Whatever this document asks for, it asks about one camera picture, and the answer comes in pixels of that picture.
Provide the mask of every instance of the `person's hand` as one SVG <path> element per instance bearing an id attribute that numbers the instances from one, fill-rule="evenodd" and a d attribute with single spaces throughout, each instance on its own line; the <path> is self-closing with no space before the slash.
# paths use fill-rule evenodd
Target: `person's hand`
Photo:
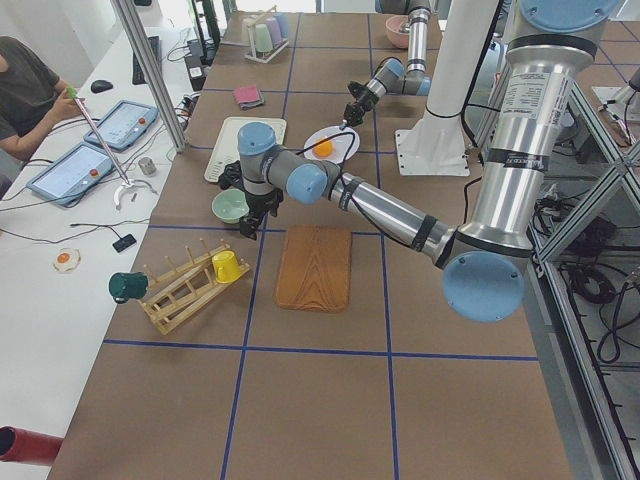
<path id="1" fill-rule="evenodd" d="M 82 115 L 82 112 L 80 111 L 80 108 L 78 108 L 78 105 L 76 105 L 76 102 L 69 96 L 66 91 L 64 91 L 60 95 L 58 95 L 58 98 L 56 98 L 53 107 L 51 107 L 51 110 L 49 110 L 49 114 L 55 120 L 55 122 L 58 123 L 62 120 L 67 120 L 69 118 Z"/>

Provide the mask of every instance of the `person's arm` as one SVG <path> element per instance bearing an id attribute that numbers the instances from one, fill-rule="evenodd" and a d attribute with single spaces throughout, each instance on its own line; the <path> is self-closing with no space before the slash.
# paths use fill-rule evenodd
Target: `person's arm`
<path id="1" fill-rule="evenodd" d="M 53 127 L 68 118 L 81 115 L 80 109 L 66 92 L 67 82 L 59 80 L 54 86 L 56 92 L 60 93 L 58 98 L 40 122 L 26 135 L 22 137 L 13 135 L 0 140 L 0 148 L 18 160 L 26 162 L 38 149 L 40 144 L 49 135 Z"/>

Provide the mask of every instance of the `yellow mug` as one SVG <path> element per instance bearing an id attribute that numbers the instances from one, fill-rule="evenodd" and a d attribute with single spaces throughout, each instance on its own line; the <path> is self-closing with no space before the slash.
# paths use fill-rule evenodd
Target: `yellow mug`
<path id="1" fill-rule="evenodd" d="M 242 270 L 238 264 L 236 254 L 231 250 L 216 253 L 211 261 L 213 262 L 213 270 L 216 273 L 218 283 L 235 282 L 242 276 Z"/>

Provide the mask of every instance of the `pink bowl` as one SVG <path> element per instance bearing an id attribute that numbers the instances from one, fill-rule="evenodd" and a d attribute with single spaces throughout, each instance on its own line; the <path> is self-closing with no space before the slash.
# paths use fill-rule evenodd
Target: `pink bowl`
<path id="1" fill-rule="evenodd" d="M 387 38 L 398 48 L 409 47 L 409 34 L 400 33 L 400 25 L 407 23 L 408 17 L 406 15 L 395 15 L 389 18 L 385 22 Z"/>

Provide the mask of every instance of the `light green bowl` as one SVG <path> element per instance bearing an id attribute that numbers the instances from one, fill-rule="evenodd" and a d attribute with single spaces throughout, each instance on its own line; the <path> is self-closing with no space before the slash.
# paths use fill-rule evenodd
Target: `light green bowl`
<path id="1" fill-rule="evenodd" d="M 224 223 L 238 223 L 240 217 L 249 213 L 244 192 L 230 188 L 223 190 L 211 202 L 211 210 Z"/>

